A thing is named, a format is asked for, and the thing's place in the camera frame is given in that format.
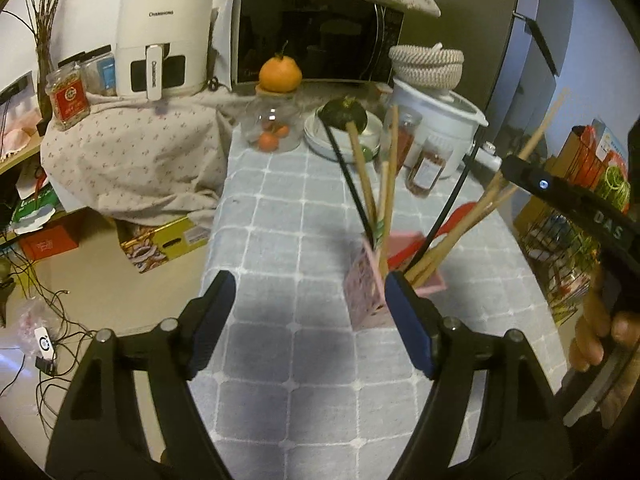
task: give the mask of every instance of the wall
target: wall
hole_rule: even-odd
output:
[[[433,18],[408,12],[400,41],[429,46],[440,41],[446,48],[462,50],[465,65],[456,92],[484,110],[511,33],[516,0],[435,1],[442,15]]]
[[[575,0],[574,20],[556,96],[571,93],[546,134],[559,153],[571,127],[600,117],[626,145],[640,116],[640,52],[609,0]]]
[[[82,50],[115,46],[120,0],[62,0],[54,23],[51,57],[54,63]],[[9,0],[10,10],[28,22],[24,0]],[[37,69],[33,37],[13,16],[0,14],[0,89]]]

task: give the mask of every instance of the black cable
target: black cable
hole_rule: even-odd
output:
[[[18,380],[18,377],[20,376],[20,372],[21,372],[21,371],[23,370],[23,368],[24,368],[24,361],[25,361],[25,359],[26,359],[26,358],[27,358],[27,356],[26,356],[26,355],[23,355],[23,356],[22,356],[22,364],[20,365],[20,369],[18,370],[18,373],[15,375],[14,379],[13,379],[9,384],[7,384],[7,386],[5,386],[5,387],[2,389],[2,391],[0,391],[0,397],[2,397],[2,394],[4,394],[4,393],[5,393],[5,391],[7,391],[7,389],[9,388],[9,386],[11,386],[12,384],[14,384],[14,383],[15,383],[15,381],[17,381],[17,380]]]
[[[6,238],[6,232],[2,231],[0,232],[0,234],[4,237],[4,241],[8,243],[8,240]],[[47,428],[49,430],[53,430],[54,426],[46,418],[47,416],[49,416],[47,415],[47,410],[53,416],[57,416],[57,411],[50,405],[49,402],[47,402],[47,393],[52,387],[60,390],[64,390],[64,391],[67,390],[67,388],[65,388],[58,382],[61,381],[62,383],[67,383],[67,384],[71,383],[71,380],[66,379],[65,376],[72,373],[73,370],[76,368],[76,366],[80,364],[79,355],[80,355],[80,352],[82,351],[82,344],[85,342],[87,338],[92,338],[94,336],[95,330],[89,330],[82,323],[72,321],[71,319],[68,318],[68,315],[66,314],[66,311],[65,311],[64,304],[60,299],[60,295],[68,294],[68,290],[57,290],[56,292],[53,292],[52,290],[47,288],[40,281],[38,274],[36,273],[35,268],[33,266],[33,263],[30,262],[25,256],[20,254],[18,251],[16,251],[13,245],[9,245],[8,248],[14,256],[14,261],[12,261],[12,266],[14,266],[15,272],[13,272],[13,274],[26,275],[28,280],[29,294],[31,293],[31,289],[33,288],[33,290],[39,296],[42,297],[42,299],[45,301],[47,306],[53,311],[53,313],[62,320],[62,323],[60,325],[60,330],[59,330],[60,335],[52,341],[54,352],[56,352],[56,355],[58,355],[59,350],[61,348],[64,348],[72,357],[72,363],[70,364],[69,368],[60,373],[56,373],[52,377],[43,379],[42,371],[41,370],[39,371],[38,384],[35,387],[36,408],[38,410],[38,416],[40,417],[40,422],[42,424],[42,431],[44,432],[47,438],[50,438],[50,434]],[[71,326],[77,326],[80,330],[76,330],[70,333]],[[74,351],[70,346],[73,343],[70,343],[68,340],[76,336],[80,336],[80,338],[77,342],[77,345]]]
[[[355,205],[356,205],[356,209],[358,210],[360,221],[362,222],[362,226],[364,227],[364,232],[367,235],[367,241],[369,242],[369,245],[371,246],[371,248],[373,248],[374,242],[375,242],[373,237],[373,231],[371,230],[371,225],[367,220],[367,214],[365,213],[364,208],[362,206],[362,201],[360,200],[358,191],[356,190],[356,187],[353,185],[353,179],[351,178],[351,173],[349,172],[349,169],[347,168],[347,164],[345,163],[344,158],[342,157],[342,153],[340,152],[338,143],[335,142],[334,134],[332,133],[331,129],[326,125],[324,121],[321,120],[320,122],[322,123],[322,126],[324,126],[324,130],[326,131],[326,136],[328,137],[331,147],[334,149],[335,156],[338,159],[338,165],[340,165],[340,169],[342,170],[344,179],[345,181],[347,181],[347,187],[349,188],[349,191],[351,193],[351,198],[353,198],[353,201],[355,202]]]
[[[4,112],[2,112],[2,123],[0,125],[0,154],[2,153],[2,150],[4,150],[4,127],[6,126],[6,115],[9,112],[9,102],[11,102],[10,97],[4,104]]]
[[[414,254],[414,257],[411,259],[411,262],[409,263],[408,267],[404,272],[407,272],[416,263],[418,263],[421,260],[421,258],[426,254],[426,252],[429,250],[429,247],[433,243],[433,240],[436,237],[436,234],[442,227],[442,224],[444,224],[444,221],[447,219],[447,215],[449,215],[449,211],[451,211],[451,208],[453,207],[453,203],[456,201],[456,199],[458,198],[458,195],[460,194],[462,185],[465,183],[465,180],[467,175],[469,174],[469,171],[471,171],[471,165],[476,160],[476,155],[478,154],[478,150],[480,149],[480,144],[483,141],[484,141],[484,128],[481,127],[478,129],[478,132],[476,133],[476,138],[474,140],[475,145],[471,150],[471,154],[469,155],[469,160],[465,163],[465,167],[463,168],[462,173],[460,173],[460,176],[458,177],[458,181],[456,182],[456,185],[451,191],[451,194],[449,195],[449,199],[447,200],[447,203],[442,208],[442,211],[440,212],[438,219],[435,221],[435,224],[433,224],[433,226],[431,227],[431,231],[429,231],[429,234],[424,239],[424,243],[420,246],[420,249],[418,249],[417,253]]]

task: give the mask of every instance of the dark green squash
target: dark green squash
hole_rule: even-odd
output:
[[[346,131],[350,121],[356,123],[359,134],[367,127],[367,111],[353,97],[332,99],[318,112],[318,117],[339,130]]]

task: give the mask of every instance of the vase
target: vase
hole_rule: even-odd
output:
[[[38,46],[36,53],[38,55],[38,107],[40,108],[42,121],[44,121],[45,124],[49,124],[53,116],[53,108],[51,107],[51,100],[47,95],[46,87],[47,75],[53,72],[53,63],[51,62],[48,46]]]

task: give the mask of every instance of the refrigerator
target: refrigerator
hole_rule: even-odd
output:
[[[464,52],[456,92],[484,111],[497,154],[542,122],[562,71],[574,0],[435,0],[439,18],[408,12],[400,43]],[[540,155],[545,156],[545,147]]]

